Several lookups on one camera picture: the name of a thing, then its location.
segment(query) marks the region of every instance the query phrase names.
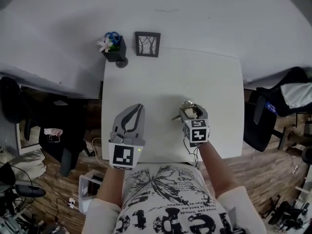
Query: potted plant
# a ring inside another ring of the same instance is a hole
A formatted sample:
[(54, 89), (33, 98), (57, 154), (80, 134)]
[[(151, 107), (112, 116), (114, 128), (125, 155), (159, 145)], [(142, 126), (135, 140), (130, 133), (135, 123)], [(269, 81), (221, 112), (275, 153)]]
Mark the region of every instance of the potted plant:
[(116, 62), (116, 66), (124, 68), (128, 64), (126, 58), (126, 44), (122, 36), (117, 32), (108, 32), (102, 37), (97, 45), (100, 45), (100, 52), (103, 53), (109, 62)]

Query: blue scissors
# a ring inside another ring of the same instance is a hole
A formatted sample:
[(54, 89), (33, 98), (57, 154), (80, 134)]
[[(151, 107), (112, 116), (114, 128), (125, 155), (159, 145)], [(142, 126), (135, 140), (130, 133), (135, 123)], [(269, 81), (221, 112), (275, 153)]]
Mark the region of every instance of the blue scissors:
[(117, 45), (118, 42), (120, 41), (120, 35), (117, 32), (107, 32), (105, 34), (105, 37), (109, 37), (110, 40), (112, 41), (113, 45)]

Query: white table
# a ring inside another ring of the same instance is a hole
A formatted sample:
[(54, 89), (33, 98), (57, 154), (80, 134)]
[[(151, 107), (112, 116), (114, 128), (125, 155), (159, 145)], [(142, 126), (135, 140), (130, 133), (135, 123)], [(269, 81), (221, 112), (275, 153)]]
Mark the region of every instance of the white table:
[(183, 144), (181, 120), (171, 121), (186, 100), (206, 108), (209, 141), (220, 156), (241, 155), (244, 95), (238, 59), (171, 48), (161, 48), (158, 58), (138, 57), (133, 48), (128, 48), (126, 57), (129, 64), (123, 69), (106, 62), (101, 121), (103, 159), (109, 159), (108, 140), (115, 117), (127, 107), (142, 103), (146, 145), (139, 162), (194, 161)]

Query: forearm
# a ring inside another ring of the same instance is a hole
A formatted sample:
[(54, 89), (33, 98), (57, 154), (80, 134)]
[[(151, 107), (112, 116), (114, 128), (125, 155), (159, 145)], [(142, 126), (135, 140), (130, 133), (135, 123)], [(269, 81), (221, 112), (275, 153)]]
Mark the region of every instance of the forearm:
[(113, 169), (111, 167), (107, 168), (96, 198), (122, 207), (122, 184), (124, 176), (124, 170)]
[(209, 174), (216, 198), (239, 186), (232, 171), (210, 142), (201, 144), (199, 152)]

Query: picture frame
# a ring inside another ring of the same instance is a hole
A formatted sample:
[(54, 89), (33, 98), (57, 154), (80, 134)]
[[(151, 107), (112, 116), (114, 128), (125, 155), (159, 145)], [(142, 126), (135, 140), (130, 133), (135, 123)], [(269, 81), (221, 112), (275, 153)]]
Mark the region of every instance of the picture frame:
[(144, 57), (158, 57), (160, 33), (135, 32), (136, 55)]

